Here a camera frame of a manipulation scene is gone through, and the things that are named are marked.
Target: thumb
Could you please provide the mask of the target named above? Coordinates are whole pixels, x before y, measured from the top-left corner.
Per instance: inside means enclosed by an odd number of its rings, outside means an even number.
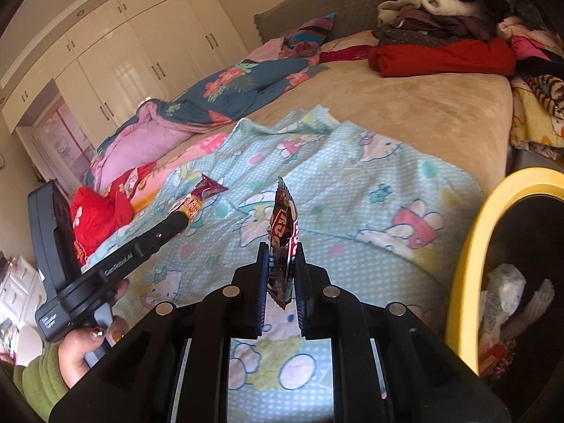
[[[67,334],[59,345],[59,369],[61,377],[72,388],[90,369],[84,355],[96,350],[104,341],[99,327],[84,327]]]

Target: white wardrobe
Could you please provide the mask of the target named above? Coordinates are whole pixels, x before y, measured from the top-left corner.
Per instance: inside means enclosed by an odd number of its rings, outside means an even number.
[[[10,131],[55,83],[95,146],[149,98],[173,100],[248,54],[218,0],[108,0],[26,73],[2,112]]]

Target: yellow trash can rim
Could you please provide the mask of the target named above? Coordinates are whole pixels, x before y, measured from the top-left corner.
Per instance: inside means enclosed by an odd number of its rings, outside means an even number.
[[[564,201],[564,174],[535,167],[519,170],[505,178],[482,206],[460,255],[450,291],[445,340],[476,374],[480,290],[493,230],[511,206],[536,195]]]

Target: trash can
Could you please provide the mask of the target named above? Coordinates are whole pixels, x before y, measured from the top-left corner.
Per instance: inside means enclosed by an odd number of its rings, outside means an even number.
[[[513,264],[527,280],[524,306],[545,278],[556,296],[547,312],[517,337],[514,359],[494,392],[513,421],[564,421],[564,175],[527,168],[508,176],[482,207],[453,280],[446,341],[478,371],[479,296],[485,275]]]

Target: green sleeve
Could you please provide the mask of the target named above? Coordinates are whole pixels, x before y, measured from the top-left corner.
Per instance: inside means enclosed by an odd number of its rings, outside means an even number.
[[[12,374],[27,403],[44,419],[55,404],[67,393],[68,387],[59,371],[59,344],[47,347],[43,355],[36,357],[27,367],[2,363],[8,375]]]

